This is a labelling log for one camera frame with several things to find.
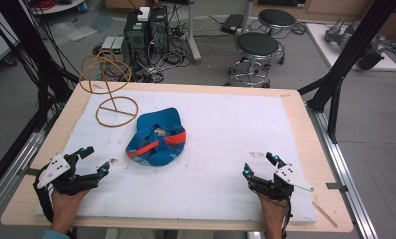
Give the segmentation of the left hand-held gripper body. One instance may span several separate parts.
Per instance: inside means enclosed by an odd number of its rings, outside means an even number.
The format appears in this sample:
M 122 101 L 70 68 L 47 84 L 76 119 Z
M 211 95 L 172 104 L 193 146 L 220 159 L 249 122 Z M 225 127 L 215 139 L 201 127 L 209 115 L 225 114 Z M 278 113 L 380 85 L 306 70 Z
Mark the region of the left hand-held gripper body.
M 88 153 L 75 152 L 70 155 L 55 154 L 50 162 L 40 170 L 36 178 L 36 188 L 42 189 L 49 184 L 60 194 L 75 195 L 98 186 L 95 174 L 79 176 L 75 174 L 79 159 L 89 156 Z

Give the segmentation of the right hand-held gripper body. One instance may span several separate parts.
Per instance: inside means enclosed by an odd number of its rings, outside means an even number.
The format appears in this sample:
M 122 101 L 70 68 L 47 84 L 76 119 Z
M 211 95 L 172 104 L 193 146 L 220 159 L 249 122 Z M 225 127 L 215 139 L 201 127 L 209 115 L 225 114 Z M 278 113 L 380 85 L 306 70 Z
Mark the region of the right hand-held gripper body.
M 295 187 L 314 192 L 314 187 L 292 164 L 285 164 L 276 169 L 272 180 L 264 180 L 255 176 L 252 169 L 249 169 L 249 189 L 270 199 L 289 199 Z

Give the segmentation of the person's left hand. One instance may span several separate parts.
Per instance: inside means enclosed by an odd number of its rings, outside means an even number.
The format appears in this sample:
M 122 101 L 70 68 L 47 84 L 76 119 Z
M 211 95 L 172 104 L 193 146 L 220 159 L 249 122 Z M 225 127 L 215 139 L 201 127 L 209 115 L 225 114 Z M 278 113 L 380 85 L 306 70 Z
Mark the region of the person's left hand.
M 51 229 L 66 234 L 74 223 L 78 208 L 88 191 L 81 191 L 75 195 L 52 193 L 53 220 Z

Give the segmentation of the person's right hand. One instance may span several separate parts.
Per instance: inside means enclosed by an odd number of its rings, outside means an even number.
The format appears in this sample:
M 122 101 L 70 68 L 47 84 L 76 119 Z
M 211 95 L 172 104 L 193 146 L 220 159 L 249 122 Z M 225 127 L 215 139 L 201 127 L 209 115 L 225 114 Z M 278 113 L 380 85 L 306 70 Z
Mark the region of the person's right hand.
M 284 200 L 270 199 L 261 194 L 258 195 L 261 203 L 263 222 L 267 230 L 281 230 L 286 213 Z

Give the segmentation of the white foam mat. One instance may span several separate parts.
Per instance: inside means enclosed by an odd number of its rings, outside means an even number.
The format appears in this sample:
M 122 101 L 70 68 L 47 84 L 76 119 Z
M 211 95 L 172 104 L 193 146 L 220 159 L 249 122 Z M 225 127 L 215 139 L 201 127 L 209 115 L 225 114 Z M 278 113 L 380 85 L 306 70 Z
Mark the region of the white foam mat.
M 257 221 L 259 200 L 242 175 L 245 165 L 259 177 L 272 178 L 275 167 L 266 153 L 301 170 L 286 103 L 282 97 L 128 90 L 141 113 L 178 109 L 187 133 L 184 151 L 162 167 L 140 165 L 125 150 L 136 122 L 114 128 L 97 123 L 103 98 L 90 96 L 63 154 L 82 147 L 94 152 L 77 164 L 80 175 L 105 162 L 109 175 L 88 193 L 81 216 L 135 219 Z

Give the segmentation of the thin wooden stick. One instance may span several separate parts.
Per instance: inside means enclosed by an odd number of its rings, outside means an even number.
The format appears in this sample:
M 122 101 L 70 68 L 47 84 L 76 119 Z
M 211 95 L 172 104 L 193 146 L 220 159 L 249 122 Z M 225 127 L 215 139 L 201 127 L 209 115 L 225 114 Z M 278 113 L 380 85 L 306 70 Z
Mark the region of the thin wooden stick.
M 312 203 L 319 213 L 334 227 L 337 228 L 338 224 L 332 219 L 332 217 L 316 202 Z

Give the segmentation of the blue and orange cap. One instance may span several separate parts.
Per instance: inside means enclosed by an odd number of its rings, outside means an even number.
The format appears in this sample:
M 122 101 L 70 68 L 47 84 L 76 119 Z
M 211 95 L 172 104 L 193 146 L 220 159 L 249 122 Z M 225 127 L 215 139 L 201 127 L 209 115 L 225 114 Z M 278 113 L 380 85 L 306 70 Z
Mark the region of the blue and orange cap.
M 125 152 L 141 165 L 165 166 L 184 150 L 187 134 L 176 108 L 142 114 L 136 128 Z

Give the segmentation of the small white power unit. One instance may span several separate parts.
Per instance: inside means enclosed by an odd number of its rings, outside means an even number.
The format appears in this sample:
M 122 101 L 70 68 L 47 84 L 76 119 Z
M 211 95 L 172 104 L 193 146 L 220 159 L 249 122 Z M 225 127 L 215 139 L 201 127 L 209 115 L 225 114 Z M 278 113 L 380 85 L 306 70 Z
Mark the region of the small white power unit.
M 122 59 L 123 58 L 123 37 L 107 36 L 101 45 L 103 55 L 107 58 Z

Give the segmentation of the black round stool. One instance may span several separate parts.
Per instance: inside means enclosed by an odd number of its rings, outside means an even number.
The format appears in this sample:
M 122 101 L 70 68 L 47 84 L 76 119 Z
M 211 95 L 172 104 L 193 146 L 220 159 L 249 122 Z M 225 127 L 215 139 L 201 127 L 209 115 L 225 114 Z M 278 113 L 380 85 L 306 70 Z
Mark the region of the black round stool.
M 283 10 L 265 9 L 258 14 L 258 21 L 265 28 L 265 33 L 273 36 L 288 29 L 296 19 Z
M 268 34 L 247 32 L 237 38 L 236 49 L 242 57 L 228 68 L 229 79 L 225 86 L 238 81 L 250 87 L 268 88 L 271 59 L 281 53 L 283 46 Z

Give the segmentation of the black computer tower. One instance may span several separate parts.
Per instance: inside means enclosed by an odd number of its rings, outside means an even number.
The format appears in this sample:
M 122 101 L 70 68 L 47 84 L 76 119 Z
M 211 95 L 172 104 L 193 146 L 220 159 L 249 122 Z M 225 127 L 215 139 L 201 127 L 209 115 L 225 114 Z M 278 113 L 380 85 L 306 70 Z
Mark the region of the black computer tower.
M 131 12 L 127 16 L 124 27 L 124 36 L 133 63 L 149 65 L 148 46 L 149 46 L 149 24 L 138 20 L 138 13 Z
M 155 7 L 151 10 L 150 30 L 154 49 L 160 53 L 169 52 L 168 44 L 168 9 L 166 6 Z

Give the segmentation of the white floor platform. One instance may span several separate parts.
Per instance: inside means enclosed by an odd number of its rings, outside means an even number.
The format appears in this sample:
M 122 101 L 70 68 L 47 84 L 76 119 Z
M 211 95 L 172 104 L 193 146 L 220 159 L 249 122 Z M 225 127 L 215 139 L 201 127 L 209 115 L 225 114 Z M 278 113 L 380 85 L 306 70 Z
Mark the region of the white floor platform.
M 325 32 L 331 27 L 329 25 L 307 23 L 307 29 L 312 39 L 317 43 L 318 49 L 321 51 L 324 59 L 331 67 L 338 56 L 341 54 L 342 47 L 338 46 L 335 42 L 327 42 L 325 37 Z M 383 40 L 379 43 L 379 49 L 382 51 L 382 59 L 373 67 L 371 71 L 382 71 L 382 72 L 396 72 L 396 63 L 386 54 L 385 52 L 385 42 Z

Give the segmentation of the grey robot part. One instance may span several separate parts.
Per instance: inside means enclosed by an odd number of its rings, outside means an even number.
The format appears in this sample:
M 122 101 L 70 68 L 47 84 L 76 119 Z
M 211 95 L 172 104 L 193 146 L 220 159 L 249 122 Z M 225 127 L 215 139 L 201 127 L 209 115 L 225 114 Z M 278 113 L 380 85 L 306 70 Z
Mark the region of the grey robot part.
M 332 27 L 325 31 L 324 40 L 326 42 L 335 42 L 339 47 L 344 48 L 357 28 L 360 21 L 355 21 L 342 31 L 344 18 L 340 18 Z M 356 66 L 361 70 L 370 70 L 384 59 L 382 53 L 386 50 L 386 37 L 376 35 L 365 48 Z

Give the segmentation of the flat black box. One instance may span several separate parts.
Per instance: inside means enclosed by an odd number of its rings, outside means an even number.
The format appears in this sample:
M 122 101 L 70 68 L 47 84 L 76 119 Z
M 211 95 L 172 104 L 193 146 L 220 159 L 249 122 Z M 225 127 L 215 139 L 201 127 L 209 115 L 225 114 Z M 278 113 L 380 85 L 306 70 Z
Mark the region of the flat black box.
M 222 23 L 220 30 L 228 34 L 235 34 L 236 30 L 242 26 L 243 15 L 242 14 L 231 14 Z

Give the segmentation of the grey metal table leg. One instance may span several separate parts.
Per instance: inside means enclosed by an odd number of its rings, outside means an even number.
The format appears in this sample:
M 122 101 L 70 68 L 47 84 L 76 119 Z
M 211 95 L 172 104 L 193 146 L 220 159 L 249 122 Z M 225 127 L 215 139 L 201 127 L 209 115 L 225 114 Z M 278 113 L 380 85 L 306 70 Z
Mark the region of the grey metal table leg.
M 188 36 L 187 41 L 192 54 L 192 62 L 199 64 L 201 62 L 201 54 L 194 38 L 194 0 L 187 0 L 188 4 Z

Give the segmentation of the round white table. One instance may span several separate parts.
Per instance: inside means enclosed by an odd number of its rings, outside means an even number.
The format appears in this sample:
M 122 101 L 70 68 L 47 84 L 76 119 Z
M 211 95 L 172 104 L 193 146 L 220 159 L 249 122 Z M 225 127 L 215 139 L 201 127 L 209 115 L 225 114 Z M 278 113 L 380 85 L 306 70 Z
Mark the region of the round white table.
M 58 13 L 70 9 L 86 13 L 89 7 L 86 0 L 35 0 L 30 5 L 30 10 L 36 15 Z

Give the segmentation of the white box device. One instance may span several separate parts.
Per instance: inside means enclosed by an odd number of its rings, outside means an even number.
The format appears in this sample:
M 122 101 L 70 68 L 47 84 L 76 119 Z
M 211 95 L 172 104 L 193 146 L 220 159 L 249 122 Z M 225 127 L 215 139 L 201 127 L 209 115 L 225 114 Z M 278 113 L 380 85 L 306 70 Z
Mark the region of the white box device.
M 150 16 L 150 8 L 149 7 L 140 7 L 137 19 L 140 22 L 146 22 L 149 20 Z

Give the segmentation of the aluminium rail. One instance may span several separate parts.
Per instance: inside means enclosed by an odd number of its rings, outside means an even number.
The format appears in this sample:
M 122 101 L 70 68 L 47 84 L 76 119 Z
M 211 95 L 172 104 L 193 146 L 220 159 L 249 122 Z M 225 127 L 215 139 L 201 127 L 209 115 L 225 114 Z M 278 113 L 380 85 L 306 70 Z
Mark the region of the aluminium rail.
M 17 182 L 43 144 L 46 133 L 41 129 L 22 132 L 0 161 L 0 206 L 13 191 Z
M 325 113 L 319 113 L 311 108 L 307 108 L 309 116 L 320 139 L 321 145 L 332 173 L 335 183 L 346 185 L 348 191 L 340 193 L 350 214 L 352 224 L 356 227 L 361 239 L 379 239 L 374 225 L 365 208 L 363 200 L 358 192 L 351 172 L 346 163 L 345 157 L 337 143 L 334 143 L 328 135 L 328 120 Z

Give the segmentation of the black frame post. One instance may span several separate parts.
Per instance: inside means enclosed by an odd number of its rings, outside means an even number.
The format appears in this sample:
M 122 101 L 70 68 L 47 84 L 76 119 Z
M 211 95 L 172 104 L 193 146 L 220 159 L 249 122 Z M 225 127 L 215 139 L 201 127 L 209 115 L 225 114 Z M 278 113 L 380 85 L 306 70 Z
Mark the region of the black frame post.
M 48 112 L 58 112 L 73 92 L 78 77 L 59 65 L 46 48 L 33 23 L 28 6 L 20 0 L 0 0 L 0 14 L 8 27 L 0 22 L 0 36 L 22 63 L 37 87 L 38 109 L 35 128 L 48 123 Z
M 327 135 L 334 144 L 337 144 L 336 125 L 342 83 L 395 9 L 396 0 L 374 0 L 354 35 L 326 75 L 298 90 L 301 95 L 316 90 L 314 97 L 307 101 L 308 106 L 316 112 L 323 112 L 325 104 L 331 101 Z

